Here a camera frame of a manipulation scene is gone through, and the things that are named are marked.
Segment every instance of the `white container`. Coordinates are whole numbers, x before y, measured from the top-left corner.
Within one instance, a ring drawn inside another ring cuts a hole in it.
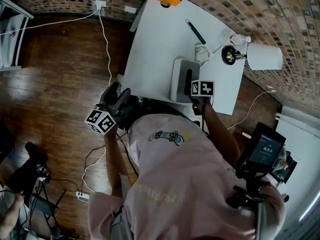
[[[233,46],[238,46],[238,45],[242,45],[244,43],[250,43],[250,42],[251,42],[251,37],[244,36],[242,34],[234,34],[229,38],[229,45],[233,45]]]
[[[252,70],[280,70],[283,64],[282,51],[278,47],[251,42],[246,56]]]

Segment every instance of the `white cable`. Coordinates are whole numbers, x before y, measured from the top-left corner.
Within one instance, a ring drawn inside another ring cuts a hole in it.
[[[96,10],[94,13],[92,13],[92,14],[90,14],[90,15],[88,15],[88,16],[85,16],[85,17],[83,17],[83,18],[76,18],[76,19],[70,19],[70,20],[65,20],[65,21],[52,22],[52,23],[47,23],[47,24],[43,24],[43,25],[39,25],[39,26],[29,26],[29,27],[25,27],[25,28],[20,28],[20,29],[17,29],[17,30],[13,30],[13,31],[10,31],[10,32],[2,33],[2,34],[0,34],[0,36],[6,35],[6,34],[10,34],[10,33],[16,32],[16,31],[20,31],[20,30],[34,29],[34,28],[43,27],[43,26],[52,25],[52,24],[58,24],[58,23],[64,23],[64,22],[74,22],[74,21],[83,20],[83,19],[85,19],[85,18],[88,18],[88,17],[94,15],[97,11],[98,11],[98,10]]]
[[[87,166],[87,167],[84,169],[84,174],[83,174],[82,177],[81,177],[81,179],[83,180],[85,186],[86,186],[89,190],[91,190],[92,192],[95,192],[95,191],[92,190],[90,187],[88,187],[86,181],[84,180],[84,177],[85,177],[85,175],[86,175],[86,171],[87,171],[87,169],[88,169],[89,167],[95,166],[95,165],[99,164],[100,159],[101,159],[105,154],[106,154],[106,147],[104,147],[104,153],[99,157],[99,159],[98,159],[95,163],[90,164],[89,166]]]
[[[275,93],[275,91],[274,91],[274,90],[268,90],[268,91],[265,91],[265,92],[263,92],[263,93],[260,93],[257,97],[255,97],[255,99],[254,99],[254,101],[252,102],[252,104],[251,104],[251,106],[250,106],[250,108],[249,108],[249,111],[248,111],[248,113],[246,113],[246,116],[244,117],[244,119],[242,119],[241,122],[237,122],[237,123],[235,123],[234,125],[230,126],[229,128],[227,128],[227,130],[229,130],[230,128],[232,128],[232,127],[234,127],[234,126],[236,126],[236,125],[238,125],[238,124],[241,124],[241,123],[248,117],[249,112],[250,112],[252,106],[254,105],[256,99],[257,99],[259,96],[261,96],[262,94],[266,94],[266,93]]]
[[[102,7],[100,8],[99,10],[99,19],[100,19],[100,22],[101,22],[101,26],[102,26],[102,31],[103,31],[103,36],[104,36],[104,39],[106,41],[106,54],[108,54],[108,57],[109,57],[109,63],[108,63],[108,70],[109,70],[109,73],[110,73],[110,79],[109,79],[109,85],[108,87],[110,86],[110,82],[111,82],[111,78],[112,78],[112,74],[111,74],[111,71],[110,71],[110,61],[111,61],[111,58],[110,58],[110,55],[109,55],[109,52],[108,52],[108,39],[106,38],[106,34],[105,34],[105,28],[104,28],[104,25],[102,24],[102,20],[101,20],[101,9]]]

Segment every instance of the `graphic print on shirt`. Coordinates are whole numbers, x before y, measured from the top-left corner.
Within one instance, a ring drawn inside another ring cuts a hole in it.
[[[185,142],[184,138],[175,130],[173,132],[163,132],[162,130],[157,131],[149,137],[149,141],[159,138],[168,139],[170,142],[174,142],[177,146],[180,146]]]

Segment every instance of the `black shoe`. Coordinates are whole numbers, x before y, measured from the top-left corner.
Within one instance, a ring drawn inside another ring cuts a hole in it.
[[[27,144],[25,144],[24,147],[25,150],[28,152],[30,159],[34,161],[37,165],[46,164],[46,160],[48,159],[47,155],[39,152],[33,143],[28,142]]]

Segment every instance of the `monitor screen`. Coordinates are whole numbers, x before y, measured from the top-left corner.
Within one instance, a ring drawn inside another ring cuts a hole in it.
[[[272,166],[281,147],[281,143],[263,134],[248,160],[258,164]]]

